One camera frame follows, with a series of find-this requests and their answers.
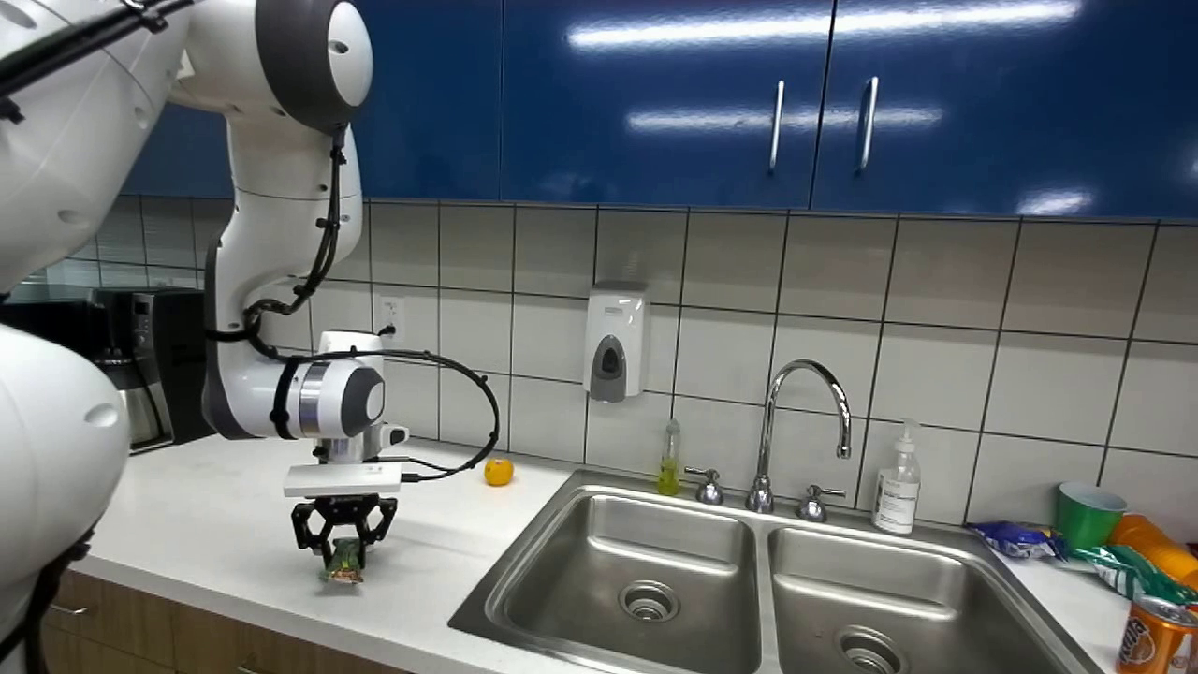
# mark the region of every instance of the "cabinet door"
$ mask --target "cabinet door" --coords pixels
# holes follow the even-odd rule
[[[358,0],[374,85],[354,123],[363,190],[499,198],[499,0]]]
[[[214,113],[164,104],[158,116],[158,126],[148,133],[122,184],[122,196],[148,196],[148,198],[233,196],[225,120]]]
[[[1191,28],[1191,0],[843,0],[811,208],[1198,215]]]
[[[640,208],[806,203],[828,28],[828,0],[510,5],[512,196]]]

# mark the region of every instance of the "kitchen counter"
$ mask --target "kitchen counter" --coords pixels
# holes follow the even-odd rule
[[[449,448],[405,453],[460,461]],[[384,542],[370,548],[368,581],[324,587],[319,553],[293,538],[294,502],[279,496],[293,465],[310,465],[304,441],[202,440],[134,457],[74,571],[405,671],[575,671],[444,626],[567,470],[520,461],[506,490],[480,476],[405,488]],[[1120,595],[1048,567],[1008,571],[1091,662],[1116,671],[1126,618]]]

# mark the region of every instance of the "faucet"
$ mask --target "faucet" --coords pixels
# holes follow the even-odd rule
[[[771,496],[771,441],[774,441],[774,402],[778,402],[778,391],[782,384],[793,376],[793,371],[817,371],[836,402],[836,411],[838,411],[838,441],[836,441],[836,457],[851,457],[854,453],[854,411],[851,411],[851,397],[846,391],[838,385],[838,377],[817,365],[817,361],[789,361],[767,385],[764,385],[764,419],[761,419],[761,448],[757,448],[757,478],[743,496],[743,505],[747,511],[761,511],[761,512],[774,512],[774,496]]]

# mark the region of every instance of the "orange object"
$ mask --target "orange object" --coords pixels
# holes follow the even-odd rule
[[[510,488],[515,478],[515,461],[510,453],[495,453],[481,465],[481,478],[487,478],[487,488]]]
[[[1169,581],[1198,592],[1198,558],[1181,542],[1169,538],[1149,517],[1123,517],[1109,542],[1139,552]]]
[[[1120,674],[1169,674],[1176,647],[1191,637],[1181,607],[1161,598],[1135,598],[1126,612]]]

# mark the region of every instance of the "stainless steel sink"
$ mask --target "stainless steel sink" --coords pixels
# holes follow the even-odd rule
[[[878,536],[571,476],[452,629],[595,671],[1088,674],[969,536]]]

